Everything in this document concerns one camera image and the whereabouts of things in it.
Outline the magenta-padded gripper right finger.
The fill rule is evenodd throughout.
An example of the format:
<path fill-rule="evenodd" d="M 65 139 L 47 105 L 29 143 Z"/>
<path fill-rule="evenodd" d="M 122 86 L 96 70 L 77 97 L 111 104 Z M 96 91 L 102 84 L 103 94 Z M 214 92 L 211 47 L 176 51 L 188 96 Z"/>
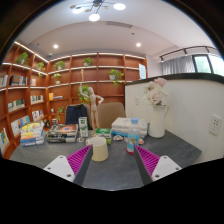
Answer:
<path fill-rule="evenodd" d="M 135 146 L 134 157 L 144 185 L 181 170 L 181 167 L 167 155 L 159 157 L 140 146 Z"/>

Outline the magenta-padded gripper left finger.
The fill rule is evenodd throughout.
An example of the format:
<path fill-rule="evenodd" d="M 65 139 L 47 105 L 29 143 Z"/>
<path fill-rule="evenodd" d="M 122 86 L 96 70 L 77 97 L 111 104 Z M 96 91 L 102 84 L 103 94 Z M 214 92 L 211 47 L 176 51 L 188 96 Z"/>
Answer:
<path fill-rule="evenodd" d="M 93 147 L 88 145 L 69 156 L 59 155 L 44 170 L 81 186 L 92 155 Z"/>

